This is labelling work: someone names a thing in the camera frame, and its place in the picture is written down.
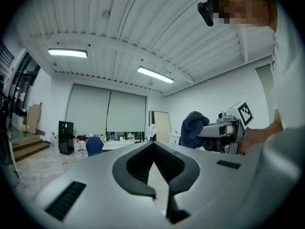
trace blue chair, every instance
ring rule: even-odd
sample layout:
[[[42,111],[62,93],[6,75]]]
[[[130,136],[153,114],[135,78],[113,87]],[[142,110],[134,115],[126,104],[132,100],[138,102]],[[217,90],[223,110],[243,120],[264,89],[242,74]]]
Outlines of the blue chair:
[[[97,155],[102,153],[104,143],[98,136],[89,137],[86,143],[88,156]]]

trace ceiling light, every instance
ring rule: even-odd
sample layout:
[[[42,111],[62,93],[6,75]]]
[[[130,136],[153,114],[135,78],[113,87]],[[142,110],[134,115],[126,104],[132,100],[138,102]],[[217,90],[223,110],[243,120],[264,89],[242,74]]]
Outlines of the ceiling light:
[[[138,68],[138,72],[143,73],[143,74],[146,74],[146,75],[149,75],[149,76],[154,77],[154,78],[157,78],[157,79],[159,79],[159,80],[165,81],[165,82],[167,82],[167,83],[173,83],[173,82],[175,81],[175,80],[172,79],[172,78],[169,78],[169,77],[167,77],[167,76],[165,76],[165,75],[162,75],[162,74],[160,74],[160,73],[157,73],[156,71],[152,71],[152,70],[146,69],[146,68],[144,68],[144,67],[142,67],[142,66],[140,66],[140,67]]]
[[[87,51],[85,50],[50,48],[48,52],[53,56],[72,56],[80,58],[88,57]]]

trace white towel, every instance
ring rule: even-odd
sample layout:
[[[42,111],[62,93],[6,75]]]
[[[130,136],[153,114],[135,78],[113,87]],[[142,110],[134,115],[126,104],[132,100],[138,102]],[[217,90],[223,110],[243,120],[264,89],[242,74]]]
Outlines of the white towel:
[[[158,132],[157,127],[155,124],[151,124],[148,128],[148,135],[147,135],[147,140],[150,141],[151,137],[153,137],[154,135],[156,135],[156,133]]]

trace person's arm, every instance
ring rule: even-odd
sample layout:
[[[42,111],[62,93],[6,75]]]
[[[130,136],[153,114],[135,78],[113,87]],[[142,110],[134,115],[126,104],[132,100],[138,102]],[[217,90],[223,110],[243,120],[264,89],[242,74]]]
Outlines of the person's arm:
[[[274,116],[274,122],[265,129],[246,129],[244,140],[239,148],[240,154],[246,153],[254,144],[264,143],[272,134],[283,130],[281,117],[277,109],[275,110]]]
[[[235,24],[277,28],[275,0],[214,0],[215,11],[221,18],[234,19]]]

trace wooden step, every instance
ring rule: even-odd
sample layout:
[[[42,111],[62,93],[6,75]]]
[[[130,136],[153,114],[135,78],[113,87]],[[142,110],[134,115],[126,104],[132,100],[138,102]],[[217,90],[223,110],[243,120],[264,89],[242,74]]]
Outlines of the wooden step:
[[[42,143],[42,142],[43,142],[42,139],[33,138],[33,139],[25,140],[25,141],[22,141],[22,142],[12,143],[13,152],[25,149],[27,147],[37,145],[37,144]]]
[[[48,143],[38,143],[34,146],[24,148],[22,150],[14,152],[15,161],[18,162],[20,160],[25,159],[39,151],[42,151],[49,147]]]

